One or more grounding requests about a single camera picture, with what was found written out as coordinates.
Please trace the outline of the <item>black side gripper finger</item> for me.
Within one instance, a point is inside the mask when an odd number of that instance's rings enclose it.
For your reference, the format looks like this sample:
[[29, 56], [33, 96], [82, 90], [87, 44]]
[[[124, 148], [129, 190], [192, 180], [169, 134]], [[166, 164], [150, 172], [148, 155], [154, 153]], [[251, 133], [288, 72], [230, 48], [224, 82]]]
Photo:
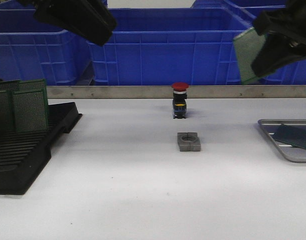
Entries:
[[251, 69], [257, 77], [265, 77], [302, 60], [306, 60], [305, 43], [282, 34], [267, 34], [263, 46], [251, 63]]
[[262, 11], [252, 25], [259, 36], [281, 34], [306, 45], [306, 0], [288, 0], [284, 8]]
[[37, 0], [34, 18], [68, 30], [98, 46], [105, 45], [117, 21], [100, 0]]

